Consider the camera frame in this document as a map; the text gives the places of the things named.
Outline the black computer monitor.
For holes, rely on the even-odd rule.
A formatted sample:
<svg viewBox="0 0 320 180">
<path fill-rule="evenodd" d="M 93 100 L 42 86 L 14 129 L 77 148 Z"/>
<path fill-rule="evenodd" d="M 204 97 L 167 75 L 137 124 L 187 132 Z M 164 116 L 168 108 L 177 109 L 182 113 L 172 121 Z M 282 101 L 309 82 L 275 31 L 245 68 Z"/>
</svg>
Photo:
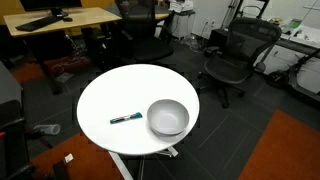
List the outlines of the black computer monitor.
<svg viewBox="0 0 320 180">
<path fill-rule="evenodd" d="M 65 17 L 63 8 L 81 7 L 81 0 L 19 0 L 25 11 L 49 10 L 53 16 Z"/>
</svg>

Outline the wooden desk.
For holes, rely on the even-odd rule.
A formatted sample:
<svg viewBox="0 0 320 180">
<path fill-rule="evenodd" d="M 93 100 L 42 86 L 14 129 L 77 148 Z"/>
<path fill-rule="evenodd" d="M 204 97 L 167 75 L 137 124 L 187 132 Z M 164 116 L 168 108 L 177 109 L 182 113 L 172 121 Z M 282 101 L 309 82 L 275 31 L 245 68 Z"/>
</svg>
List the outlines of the wooden desk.
<svg viewBox="0 0 320 180">
<path fill-rule="evenodd" d="M 96 24 L 102 26 L 119 20 L 119 16 L 100 7 L 66 10 L 53 8 L 49 12 L 36 11 L 4 16 L 10 35 L 25 42 L 46 75 L 54 94 L 61 93 L 62 88 L 45 65 L 45 61 L 68 56 L 71 53 L 71 46 L 65 39 L 65 31 Z"/>
</svg>

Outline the white cabinet with papers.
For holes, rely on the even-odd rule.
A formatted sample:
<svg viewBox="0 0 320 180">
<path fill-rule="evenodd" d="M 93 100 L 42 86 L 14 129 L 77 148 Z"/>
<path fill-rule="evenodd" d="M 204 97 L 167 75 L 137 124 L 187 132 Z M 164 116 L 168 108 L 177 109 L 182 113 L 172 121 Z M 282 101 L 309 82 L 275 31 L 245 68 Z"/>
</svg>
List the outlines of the white cabinet with papers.
<svg viewBox="0 0 320 180">
<path fill-rule="evenodd" d="M 173 14 L 170 24 L 172 35 L 178 39 L 191 34 L 195 12 L 192 0 L 169 0 L 169 10 Z"/>
</svg>

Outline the teal black marker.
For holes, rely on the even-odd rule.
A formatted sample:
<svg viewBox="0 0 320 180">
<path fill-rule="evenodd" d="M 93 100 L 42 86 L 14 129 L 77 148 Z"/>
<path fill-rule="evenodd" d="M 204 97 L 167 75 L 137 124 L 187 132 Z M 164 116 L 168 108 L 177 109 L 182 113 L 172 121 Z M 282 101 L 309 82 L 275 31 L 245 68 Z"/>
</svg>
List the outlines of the teal black marker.
<svg viewBox="0 0 320 180">
<path fill-rule="evenodd" d="M 131 115 L 127 115 L 127 116 L 122 116 L 122 117 L 111 119 L 109 122 L 110 122 L 110 124 L 116 124 L 116 123 L 120 123 L 120 122 L 123 122 L 123 121 L 139 119 L 139 118 L 142 118 L 142 117 L 143 117 L 142 114 L 140 112 L 137 112 L 135 114 L 131 114 Z"/>
</svg>

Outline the black cabinet at left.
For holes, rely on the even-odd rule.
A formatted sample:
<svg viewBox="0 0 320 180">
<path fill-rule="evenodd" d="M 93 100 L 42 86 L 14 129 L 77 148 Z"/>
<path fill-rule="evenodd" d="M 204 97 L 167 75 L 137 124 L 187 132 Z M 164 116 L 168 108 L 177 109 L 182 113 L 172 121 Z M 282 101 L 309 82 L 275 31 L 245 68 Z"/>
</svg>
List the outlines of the black cabinet at left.
<svg viewBox="0 0 320 180">
<path fill-rule="evenodd" d="M 22 87 L 0 62 L 1 180 L 32 180 L 22 112 Z"/>
</svg>

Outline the black electric scooter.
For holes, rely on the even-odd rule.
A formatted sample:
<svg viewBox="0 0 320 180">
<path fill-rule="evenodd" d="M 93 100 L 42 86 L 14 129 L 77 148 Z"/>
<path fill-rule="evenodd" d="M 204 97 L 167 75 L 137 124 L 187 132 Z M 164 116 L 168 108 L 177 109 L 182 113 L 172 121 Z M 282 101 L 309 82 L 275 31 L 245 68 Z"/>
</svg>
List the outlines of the black electric scooter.
<svg viewBox="0 0 320 180">
<path fill-rule="evenodd" d="M 286 71 L 277 70 L 266 76 L 266 82 L 276 88 L 284 88 L 290 85 L 295 91 L 305 95 L 315 101 L 320 101 L 320 94 L 314 93 L 298 84 L 297 75 L 301 67 L 306 64 L 312 57 L 320 53 L 320 48 L 317 48 L 309 55 L 301 57 L 296 64 L 291 65 Z"/>
</svg>

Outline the black keyboard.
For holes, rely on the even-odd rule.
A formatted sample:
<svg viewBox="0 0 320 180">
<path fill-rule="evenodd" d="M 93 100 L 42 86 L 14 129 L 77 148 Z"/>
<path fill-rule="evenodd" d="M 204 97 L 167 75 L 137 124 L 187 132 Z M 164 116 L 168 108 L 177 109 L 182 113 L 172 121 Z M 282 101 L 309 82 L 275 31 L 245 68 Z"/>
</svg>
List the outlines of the black keyboard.
<svg viewBox="0 0 320 180">
<path fill-rule="evenodd" d="M 26 32 L 32 32 L 35 30 L 38 30 L 40 28 L 46 27 L 48 25 L 51 25 L 53 23 L 61 21 L 60 17 L 55 16 L 47 16 L 29 23 L 25 23 L 19 26 L 16 26 L 16 29 L 19 31 L 26 31 Z"/>
</svg>

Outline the black office chair at desk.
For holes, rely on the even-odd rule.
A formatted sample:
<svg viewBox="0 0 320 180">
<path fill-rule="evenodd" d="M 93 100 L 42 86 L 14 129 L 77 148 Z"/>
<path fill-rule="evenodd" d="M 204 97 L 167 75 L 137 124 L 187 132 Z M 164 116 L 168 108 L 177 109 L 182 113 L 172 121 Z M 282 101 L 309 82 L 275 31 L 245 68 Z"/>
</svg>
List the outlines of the black office chair at desk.
<svg viewBox="0 0 320 180">
<path fill-rule="evenodd" d="M 115 0 L 122 20 L 116 45 L 121 58 L 151 63 L 174 53 L 171 32 L 156 22 L 154 0 Z"/>
</svg>

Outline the white ceramic bowl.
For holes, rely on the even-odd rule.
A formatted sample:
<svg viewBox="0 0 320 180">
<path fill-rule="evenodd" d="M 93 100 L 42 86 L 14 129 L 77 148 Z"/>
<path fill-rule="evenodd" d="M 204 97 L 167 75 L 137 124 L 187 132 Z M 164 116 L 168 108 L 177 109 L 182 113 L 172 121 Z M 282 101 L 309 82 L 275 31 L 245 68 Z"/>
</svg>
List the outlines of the white ceramic bowl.
<svg viewBox="0 0 320 180">
<path fill-rule="evenodd" d="M 190 116 L 186 107 L 180 102 L 162 99 L 149 106 L 147 121 L 150 128 L 157 133 L 177 135 L 186 129 Z"/>
</svg>

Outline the round white table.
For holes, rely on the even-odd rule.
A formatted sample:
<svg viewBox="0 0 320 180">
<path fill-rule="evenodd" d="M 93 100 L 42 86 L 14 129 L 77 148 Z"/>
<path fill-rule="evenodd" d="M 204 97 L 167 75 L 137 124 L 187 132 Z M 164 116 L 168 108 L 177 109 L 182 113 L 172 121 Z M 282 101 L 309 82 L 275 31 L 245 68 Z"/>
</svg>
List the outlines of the round white table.
<svg viewBox="0 0 320 180">
<path fill-rule="evenodd" d="M 162 99 L 178 101 L 188 110 L 190 121 L 182 133 L 163 135 L 150 128 L 147 110 Z M 143 117 L 116 124 L 109 122 L 137 112 Z M 150 64 L 121 66 L 101 74 L 84 89 L 77 104 L 77 120 L 89 140 L 109 152 L 141 158 L 139 180 L 146 180 L 148 155 L 177 154 L 174 146 L 191 132 L 199 112 L 198 95 L 185 77 Z"/>
</svg>

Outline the black computer mouse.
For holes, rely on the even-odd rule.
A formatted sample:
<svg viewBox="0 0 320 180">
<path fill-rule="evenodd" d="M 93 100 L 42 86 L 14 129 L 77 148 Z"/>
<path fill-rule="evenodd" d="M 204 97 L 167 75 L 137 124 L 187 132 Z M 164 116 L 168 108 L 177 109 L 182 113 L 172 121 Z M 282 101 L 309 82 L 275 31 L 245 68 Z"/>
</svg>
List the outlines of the black computer mouse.
<svg viewBox="0 0 320 180">
<path fill-rule="evenodd" d="M 70 18 L 70 17 L 66 17 L 66 18 L 63 18 L 63 21 L 64 21 L 64 22 L 72 22 L 73 19 Z"/>
</svg>

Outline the black mesh office chair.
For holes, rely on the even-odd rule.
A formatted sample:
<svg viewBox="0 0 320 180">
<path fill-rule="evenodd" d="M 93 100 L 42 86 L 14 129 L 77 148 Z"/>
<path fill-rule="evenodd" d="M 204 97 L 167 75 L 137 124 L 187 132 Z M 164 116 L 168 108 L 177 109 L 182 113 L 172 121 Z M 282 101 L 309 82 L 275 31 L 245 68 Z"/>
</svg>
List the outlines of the black mesh office chair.
<svg viewBox="0 0 320 180">
<path fill-rule="evenodd" d="M 213 50 L 213 56 L 204 63 L 205 72 L 199 77 L 214 81 L 217 90 L 223 92 L 223 108 L 229 107 L 227 88 L 234 88 L 243 97 L 245 91 L 238 87 L 254 72 L 257 57 L 274 45 L 281 37 L 281 29 L 262 19 L 241 17 L 228 27 L 226 42 Z"/>
</svg>

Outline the clear plastic cup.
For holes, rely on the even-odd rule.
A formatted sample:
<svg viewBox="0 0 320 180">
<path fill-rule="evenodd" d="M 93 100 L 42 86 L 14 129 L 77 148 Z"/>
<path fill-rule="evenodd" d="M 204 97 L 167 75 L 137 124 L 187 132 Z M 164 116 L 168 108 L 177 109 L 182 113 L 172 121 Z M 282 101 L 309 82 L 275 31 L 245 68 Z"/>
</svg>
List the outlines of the clear plastic cup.
<svg viewBox="0 0 320 180">
<path fill-rule="evenodd" d="M 61 126 L 59 124 L 42 124 L 36 125 L 34 130 L 37 130 L 45 135 L 58 135 L 61 130 Z"/>
</svg>

